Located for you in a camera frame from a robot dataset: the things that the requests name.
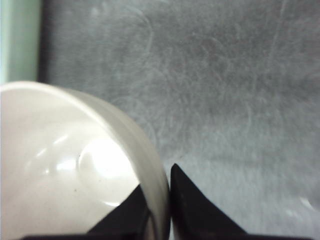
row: light green wall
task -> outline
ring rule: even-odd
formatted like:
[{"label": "light green wall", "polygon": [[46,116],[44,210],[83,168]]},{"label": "light green wall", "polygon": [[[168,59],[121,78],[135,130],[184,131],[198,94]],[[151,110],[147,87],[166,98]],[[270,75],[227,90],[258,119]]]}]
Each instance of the light green wall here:
[{"label": "light green wall", "polygon": [[41,0],[1,0],[1,84],[37,80]]}]

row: white ceramic cup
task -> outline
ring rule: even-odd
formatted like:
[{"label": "white ceramic cup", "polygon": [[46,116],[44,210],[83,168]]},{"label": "white ceramic cup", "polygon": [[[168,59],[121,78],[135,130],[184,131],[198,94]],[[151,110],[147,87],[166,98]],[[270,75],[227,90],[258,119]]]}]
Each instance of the white ceramic cup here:
[{"label": "white ceramic cup", "polygon": [[143,131],[113,105],[37,82],[1,87],[1,239],[85,233],[140,184],[156,239],[169,189]]}]

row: gray surface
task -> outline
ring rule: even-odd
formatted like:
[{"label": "gray surface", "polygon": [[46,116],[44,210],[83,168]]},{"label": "gray surface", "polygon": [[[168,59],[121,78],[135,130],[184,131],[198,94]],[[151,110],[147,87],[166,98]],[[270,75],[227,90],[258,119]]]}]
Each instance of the gray surface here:
[{"label": "gray surface", "polygon": [[245,230],[320,240],[320,3],[45,2],[40,80],[140,124]]}]

